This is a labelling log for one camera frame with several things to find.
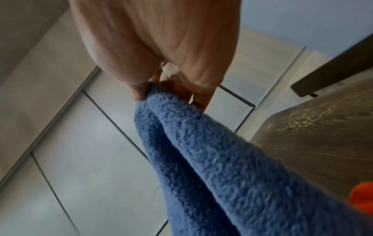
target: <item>human hand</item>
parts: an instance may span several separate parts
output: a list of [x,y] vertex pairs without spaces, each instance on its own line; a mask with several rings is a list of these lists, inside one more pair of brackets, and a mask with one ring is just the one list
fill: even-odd
[[232,62],[241,0],[70,0],[84,44],[142,100],[164,62],[167,89],[205,110]]

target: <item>hand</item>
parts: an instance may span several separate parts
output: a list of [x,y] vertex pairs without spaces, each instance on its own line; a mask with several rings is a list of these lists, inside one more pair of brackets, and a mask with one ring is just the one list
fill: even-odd
[[232,62],[241,0],[70,0],[95,62],[142,100],[164,62],[163,85],[205,110]]

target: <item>scratched wood surface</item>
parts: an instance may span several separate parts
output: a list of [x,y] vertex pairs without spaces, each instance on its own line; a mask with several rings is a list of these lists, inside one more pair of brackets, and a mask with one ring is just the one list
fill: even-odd
[[358,183],[373,181],[373,77],[272,115],[251,142],[347,199]]

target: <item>towel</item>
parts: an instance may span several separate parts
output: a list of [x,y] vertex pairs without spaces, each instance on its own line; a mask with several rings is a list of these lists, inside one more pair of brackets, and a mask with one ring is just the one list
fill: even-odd
[[373,235],[373,222],[151,83],[135,113],[174,236]]

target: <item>blue towel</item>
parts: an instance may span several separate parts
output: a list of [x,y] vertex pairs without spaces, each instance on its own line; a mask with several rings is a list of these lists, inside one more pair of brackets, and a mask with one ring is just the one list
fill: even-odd
[[373,235],[373,221],[151,83],[135,123],[174,236]]

